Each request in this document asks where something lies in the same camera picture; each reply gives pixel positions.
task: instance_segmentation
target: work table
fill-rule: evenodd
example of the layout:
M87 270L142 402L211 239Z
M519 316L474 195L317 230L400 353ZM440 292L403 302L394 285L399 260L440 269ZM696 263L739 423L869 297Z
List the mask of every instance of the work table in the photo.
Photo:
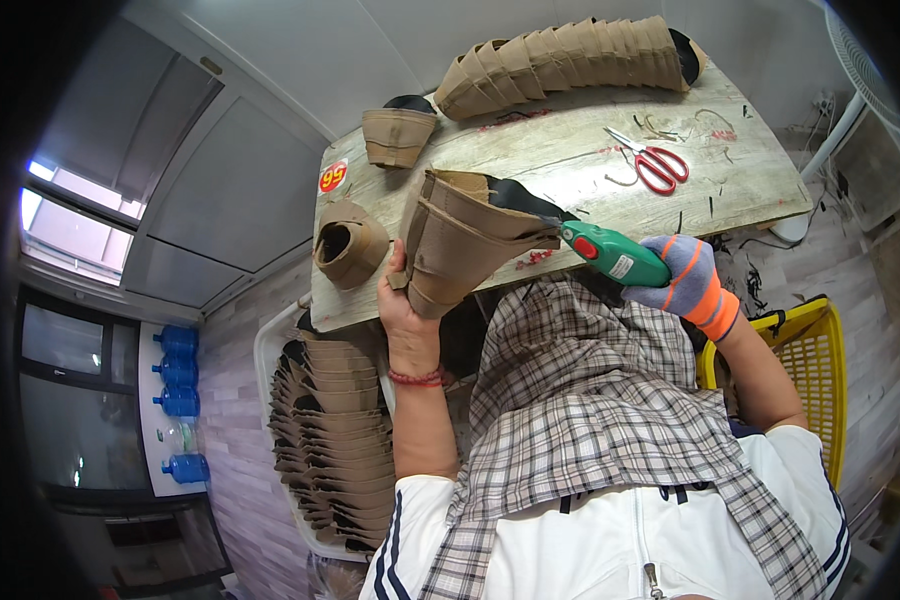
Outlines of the work table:
M652 192L636 181L631 151L621 151L605 126L676 153L689 166L689 178L670 196ZM324 151L321 173L342 161L346 161L342 181L316 198L314 240L324 209L343 199L363 207L395 238L410 182L426 168L515 179L581 221L634 240L660 234L717 234L813 208L780 142L712 62L685 94L655 87L586 87L458 123L438 114L412 169L371 165L357 128ZM387 258L368 281L347 291L334 287L312 267L313 326L331 331L376 318L376 283ZM535 250L508 261L478 289L583 263L566 245Z

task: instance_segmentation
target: plaid shirt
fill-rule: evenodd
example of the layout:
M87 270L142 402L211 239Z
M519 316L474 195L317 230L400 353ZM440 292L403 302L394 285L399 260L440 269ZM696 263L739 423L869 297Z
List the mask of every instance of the plaid shirt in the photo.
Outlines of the plaid shirt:
M496 521L616 485L710 481L778 598L826 586L804 533L756 478L716 390L698 390L677 317L608 308L545 277L506 294L486 333L470 401L473 447L421 600L481 597Z

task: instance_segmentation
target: person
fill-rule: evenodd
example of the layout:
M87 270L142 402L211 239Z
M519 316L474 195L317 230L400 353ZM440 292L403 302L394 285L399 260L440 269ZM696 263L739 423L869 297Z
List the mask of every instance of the person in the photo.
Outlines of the person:
M511 289L489 324L458 465L437 320L377 288L396 390L395 505L360 598L829 597L850 554L820 439L708 244L641 242L665 288L607 306L572 274ZM679 316L716 343L746 426L698 390Z

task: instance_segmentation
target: scissors handle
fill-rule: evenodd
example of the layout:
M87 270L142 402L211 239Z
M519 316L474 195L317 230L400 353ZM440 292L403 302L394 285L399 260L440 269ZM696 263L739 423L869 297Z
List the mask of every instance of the scissors handle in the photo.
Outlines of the scissors handle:
M674 168L674 165L680 167L680 171ZM690 168L682 158L672 151L658 146L648 146L646 150L638 153L633 166L637 175L649 189L664 196L673 194L677 189L677 182L686 182L690 177ZM645 171L652 173L663 183L663 186L655 185L653 177L648 176Z

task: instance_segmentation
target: work glove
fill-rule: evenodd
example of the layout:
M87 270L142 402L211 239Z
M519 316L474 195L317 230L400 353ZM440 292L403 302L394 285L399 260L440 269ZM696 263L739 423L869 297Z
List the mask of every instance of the work glove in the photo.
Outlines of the work glove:
M714 342L723 339L740 313L740 299L720 285L713 246L689 235L647 237L640 245L670 268L670 284L628 286L622 294L624 300L683 317Z

